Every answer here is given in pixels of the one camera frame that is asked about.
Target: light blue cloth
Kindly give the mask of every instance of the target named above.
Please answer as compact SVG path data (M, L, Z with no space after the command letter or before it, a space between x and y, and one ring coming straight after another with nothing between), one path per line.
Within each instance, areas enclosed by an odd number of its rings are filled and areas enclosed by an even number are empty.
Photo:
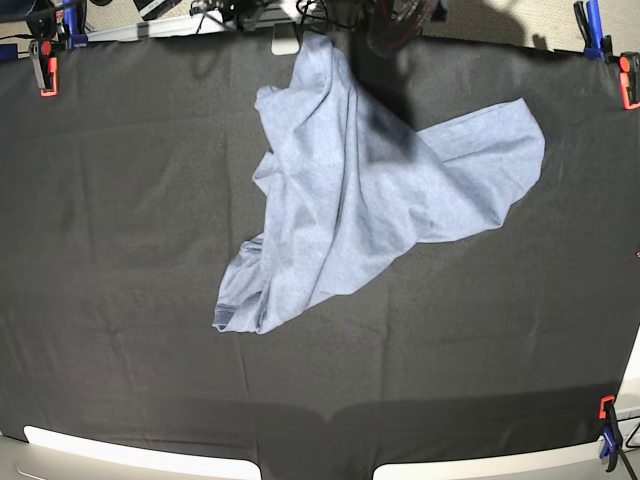
M269 332L417 242L499 228L540 176L544 137L523 100L416 133L317 34L305 34L289 88L261 88L256 108L273 149L253 176L264 233L224 275L213 324L224 332Z

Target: gray floor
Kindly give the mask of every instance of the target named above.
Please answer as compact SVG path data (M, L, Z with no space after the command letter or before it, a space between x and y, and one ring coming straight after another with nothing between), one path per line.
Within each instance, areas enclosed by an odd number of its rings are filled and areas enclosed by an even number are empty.
M545 49L581 50L583 41L573 14L573 2L449 0L449 21L432 25L425 33ZM188 14L190 3L183 0L165 17ZM613 36L614 51L640 51L640 0L600 0L600 10L605 34ZM89 4L87 20L98 30L141 21L132 0L113 0L106 7ZM24 24L0 25L0 37L25 32ZM20 43L20 49L26 49L26 42Z

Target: crumpled fabric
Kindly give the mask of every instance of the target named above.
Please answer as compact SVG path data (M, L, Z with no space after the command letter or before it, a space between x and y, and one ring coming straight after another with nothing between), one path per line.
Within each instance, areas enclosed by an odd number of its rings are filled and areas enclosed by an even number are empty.
M221 332L267 333L362 288L418 242L499 228L540 177L544 137L524 100L416 133L318 34L305 34L289 88L261 88L256 109L273 150L253 176L264 232L225 272Z

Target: black backdrop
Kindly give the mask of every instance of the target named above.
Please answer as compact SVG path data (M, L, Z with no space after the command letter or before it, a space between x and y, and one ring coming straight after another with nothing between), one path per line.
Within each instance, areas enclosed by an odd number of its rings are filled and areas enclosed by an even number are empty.
M56 98L0 65L0 430L277 480L595 440L640 320L640 114L616 68L429 39L383 61L334 37L416 129L524 97L542 178L500 230L418 246L266 336L220 334L224 268L263 222L256 90L294 62L270 38L65 53Z

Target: cloth fold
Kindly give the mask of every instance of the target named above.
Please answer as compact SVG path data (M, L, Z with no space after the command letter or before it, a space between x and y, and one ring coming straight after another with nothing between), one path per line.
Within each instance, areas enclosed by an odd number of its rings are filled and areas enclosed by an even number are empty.
M267 196L264 233L225 272L220 331L269 332L362 288L416 243L501 227L544 157L524 100L416 133L313 33L289 88L263 87L256 108L273 150L253 176Z

